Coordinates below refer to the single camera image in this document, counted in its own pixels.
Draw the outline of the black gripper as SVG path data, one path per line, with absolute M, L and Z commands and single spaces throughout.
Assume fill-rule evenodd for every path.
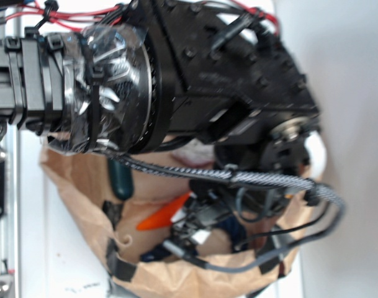
M 310 166 L 310 153 L 303 145 L 283 145 L 263 152 L 250 147 L 218 147 L 213 151 L 215 167 L 260 172 L 271 171 L 293 176 L 303 175 Z M 296 190 L 277 186 L 231 188 L 213 181 L 190 181 L 193 193 L 182 208 L 182 219 L 173 223 L 171 251 L 182 258 L 199 254 L 199 246 L 213 230 L 221 229 L 230 237 L 232 252 L 253 247 L 260 253 L 277 248 L 275 237 L 291 240 L 296 231 L 309 226 L 292 224 L 282 228 L 274 223 L 292 206 Z

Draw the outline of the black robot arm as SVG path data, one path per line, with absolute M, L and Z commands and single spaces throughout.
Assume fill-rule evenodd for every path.
M 199 235 L 233 214 L 277 215 L 312 162 L 318 108 L 268 15 L 207 1 L 132 1 L 92 25 L 0 41 L 0 141 L 10 125 L 55 151 L 97 153 L 188 178 L 164 250 L 196 259 Z

